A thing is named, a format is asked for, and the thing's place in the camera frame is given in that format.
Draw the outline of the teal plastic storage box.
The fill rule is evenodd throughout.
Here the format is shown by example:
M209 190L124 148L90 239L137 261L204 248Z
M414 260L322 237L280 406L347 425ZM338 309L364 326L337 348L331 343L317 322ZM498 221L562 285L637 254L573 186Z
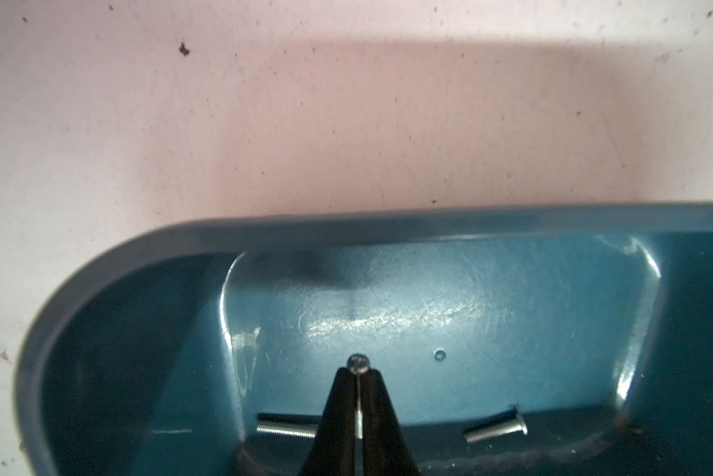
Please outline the teal plastic storage box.
M125 242L40 311L37 475L296 475L352 354L423 475L713 475L713 204L229 219ZM528 434L468 444L517 410Z

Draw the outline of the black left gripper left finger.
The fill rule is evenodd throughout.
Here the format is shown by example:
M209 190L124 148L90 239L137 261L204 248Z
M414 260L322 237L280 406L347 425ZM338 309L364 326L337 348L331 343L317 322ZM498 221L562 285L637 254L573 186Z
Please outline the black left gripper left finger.
M356 474L356 375L338 369L302 476Z

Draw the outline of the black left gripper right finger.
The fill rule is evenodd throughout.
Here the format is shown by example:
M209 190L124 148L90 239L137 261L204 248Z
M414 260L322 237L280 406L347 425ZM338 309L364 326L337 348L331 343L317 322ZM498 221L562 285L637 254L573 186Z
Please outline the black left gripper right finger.
M366 476L418 476L381 373L359 378L362 411L362 466Z

